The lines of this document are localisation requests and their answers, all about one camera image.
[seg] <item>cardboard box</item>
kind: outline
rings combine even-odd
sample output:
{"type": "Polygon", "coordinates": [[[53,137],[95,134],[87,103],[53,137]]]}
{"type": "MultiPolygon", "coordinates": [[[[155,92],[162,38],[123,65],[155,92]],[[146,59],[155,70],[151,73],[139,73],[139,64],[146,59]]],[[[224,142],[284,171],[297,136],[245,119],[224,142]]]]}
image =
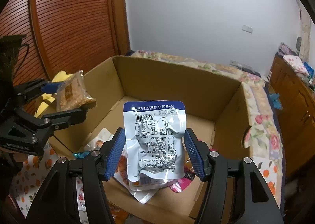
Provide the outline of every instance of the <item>cardboard box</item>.
{"type": "MultiPolygon", "coordinates": [[[[177,64],[143,58],[115,56],[84,76],[87,92],[97,106],[84,123],[55,135],[73,152],[94,138],[102,128],[112,134],[123,125],[122,107],[129,100],[180,100],[185,104],[187,127],[227,158],[242,159],[248,111],[240,81],[177,64]]],[[[52,104],[48,112],[55,111],[52,104]]],[[[61,156],[71,153],[53,137],[49,142],[61,156]]],[[[181,193],[160,189],[141,204],[114,178],[104,182],[107,199],[125,211],[155,224],[193,223],[204,189],[198,177],[181,193]]]]}

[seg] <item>pink packet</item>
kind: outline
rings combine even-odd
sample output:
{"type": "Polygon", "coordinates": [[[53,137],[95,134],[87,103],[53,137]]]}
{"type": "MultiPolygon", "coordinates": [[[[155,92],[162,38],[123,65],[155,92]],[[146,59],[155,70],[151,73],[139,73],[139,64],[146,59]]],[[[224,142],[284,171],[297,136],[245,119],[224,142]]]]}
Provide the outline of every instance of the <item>pink packet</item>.
{"type": "Polygon", "coordinates": [[[174,192],[182,192],[195,178],[195,173],[193,171],[190,171],[186,165],[184,166],[184,171],[184,178],[178,179],[174,184],[169,186],[174,192]]]}

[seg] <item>clear plastic bag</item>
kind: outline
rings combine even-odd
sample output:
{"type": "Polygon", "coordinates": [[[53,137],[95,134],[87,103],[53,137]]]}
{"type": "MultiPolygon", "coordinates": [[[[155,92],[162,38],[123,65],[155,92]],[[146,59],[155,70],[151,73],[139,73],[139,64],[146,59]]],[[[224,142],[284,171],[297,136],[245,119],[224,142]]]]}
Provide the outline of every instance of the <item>clear plastic bag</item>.
{"type": "Polygon", "coordinates": [[[58,86],[57,111],[71,110],[81,106],[86,106],[88,109],[96,106],[96,99],[86,92],[82,70],[58,86]]]}

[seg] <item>wooden cabinet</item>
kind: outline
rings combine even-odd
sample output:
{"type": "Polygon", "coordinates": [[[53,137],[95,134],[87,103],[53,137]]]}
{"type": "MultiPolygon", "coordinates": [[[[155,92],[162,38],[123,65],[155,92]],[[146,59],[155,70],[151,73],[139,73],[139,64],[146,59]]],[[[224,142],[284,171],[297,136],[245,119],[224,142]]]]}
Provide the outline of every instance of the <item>wooden cabinet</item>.
{"type": "Polygon", "coordinates": [[[312,100],[303,87],[297,89],[288,106],[284,107],[283,112],[279,115],[279,124],[283,137],[284,148],[292,141],[304,124],[305,120],[313,112],[312,100]]]}
{"type": "Polygon", "coordinates": [[[290,175],[306,164],[315,154],[315,116],[305,118],[295,139],[285,146],[287,174],[290,175]]]}
{"type": "Polygon", "coordinates": [[[293,69],[275,56],[270,83],[280,94],[278,116],[285,150],[287,175],[294,174],[315,155],[315,101],[293,69]]]}
{"type": "Polygon", "coordinates": [[[297,92],[298,87],[296,83],[299,82],[299,78],[297,78],[294,71],[278,56],[275,56],[272,67],[270,83],[275,92],[280,94],[281,104],[286,108],[290,105],[293,96],[297,92]]]}

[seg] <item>white wall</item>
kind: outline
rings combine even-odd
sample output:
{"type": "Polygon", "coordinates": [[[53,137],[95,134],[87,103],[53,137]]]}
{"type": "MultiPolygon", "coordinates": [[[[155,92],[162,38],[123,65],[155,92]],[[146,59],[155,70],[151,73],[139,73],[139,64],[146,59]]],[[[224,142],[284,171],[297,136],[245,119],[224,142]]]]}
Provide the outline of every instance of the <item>white wall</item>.
{"type": "Polygon", "coordinates": [[[280,42],[295,49],[295,0],[126,0],[132,50],[152,50],[265,74],[280,42]],[[254,33],[242,31],[242,25],[254,33]]]}
{"type": "Polygon", "coordinates": [[[310,54],[308,55],[308,64],[315,68],[315,25],[311,20],[311,34],[310,34],[310,54]]]}

